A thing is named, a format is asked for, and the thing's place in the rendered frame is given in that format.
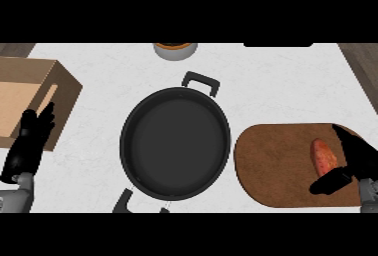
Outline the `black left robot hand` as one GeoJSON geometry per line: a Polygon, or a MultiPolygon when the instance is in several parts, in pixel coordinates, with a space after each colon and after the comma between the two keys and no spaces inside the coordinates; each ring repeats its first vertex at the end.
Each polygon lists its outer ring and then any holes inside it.
{"type": "Polygon", "coordinates": [[[32,109],[26,109],[22,113],[19,134],[7,153],[0,174],[0,181],[7,184],[16,184],[16,177],[24,172],[37,173],[44,145],[55,128],[53,109],[55,103],[50,102],[41,113],[32,109]]]}

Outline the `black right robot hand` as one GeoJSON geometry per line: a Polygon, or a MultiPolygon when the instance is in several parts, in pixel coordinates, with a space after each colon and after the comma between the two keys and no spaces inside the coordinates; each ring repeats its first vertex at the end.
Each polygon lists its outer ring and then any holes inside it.
{"type": "Polygon", "coordinates": [[[331,195],[351,183],[351,177],[359,181],[378,181],[378,150],[356,135],[351,135],[338,125],[332,125],[341,141],[347,165],[332,168],[310,185],[310,193],[331,195]]]}

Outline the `brown wooden cutting board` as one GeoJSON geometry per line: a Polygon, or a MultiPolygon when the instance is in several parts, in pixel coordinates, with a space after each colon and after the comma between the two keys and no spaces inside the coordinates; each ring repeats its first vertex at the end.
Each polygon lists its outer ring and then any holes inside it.
{"type": "Polygon", "coordinates": [[[313,195],[317,180],[310,145],[319,138],[347,165],[341,140],[331,123],[258,124],[241,133],[235,144],[235,169],[249,197],[275,208],[356,207],[360,205],[357,180],[331,195],[313,195]]]}

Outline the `brown wooden box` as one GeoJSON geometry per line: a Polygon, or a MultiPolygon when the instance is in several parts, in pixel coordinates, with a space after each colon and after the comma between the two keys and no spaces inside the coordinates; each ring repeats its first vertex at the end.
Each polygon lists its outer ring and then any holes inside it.
{"type": "Polygon", "coordinates": [[[19,134],[22,112],[55,103],[55,128],[44,146],[55,149],[83,85],[57,60],[0,57],[0,148],[19,134]]]}

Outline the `dark wooden cabinet edge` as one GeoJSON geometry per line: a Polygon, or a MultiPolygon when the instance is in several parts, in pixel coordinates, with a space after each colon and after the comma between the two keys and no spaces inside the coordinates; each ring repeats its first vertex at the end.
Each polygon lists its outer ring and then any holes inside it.
{"type": "Polygon", "coordinates": [[[340,43],[338,47],[378,114],[378,43],[340,43]]]}

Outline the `dark wooden corner piece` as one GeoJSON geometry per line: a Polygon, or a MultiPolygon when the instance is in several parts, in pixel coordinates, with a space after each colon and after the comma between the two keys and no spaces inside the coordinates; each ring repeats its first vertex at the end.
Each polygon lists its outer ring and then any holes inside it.
{"type": "Polygon", "coordinates": [[[34,46],[34,43],[0,43],[0,56],[26,58],[34,46]]]}

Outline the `grey cup with orange rim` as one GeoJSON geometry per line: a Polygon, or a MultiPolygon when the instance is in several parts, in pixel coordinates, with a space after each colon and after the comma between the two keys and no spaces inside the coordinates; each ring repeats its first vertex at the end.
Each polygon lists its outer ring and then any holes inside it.
{"type": "Polygon", "coordinates": [[[196,43],[183,43],[179,45],[167,45],[162,43],[153,44],[156,55],[168,61],[182,61],[187,59],[193,55],[196,48],[196,43]]]}

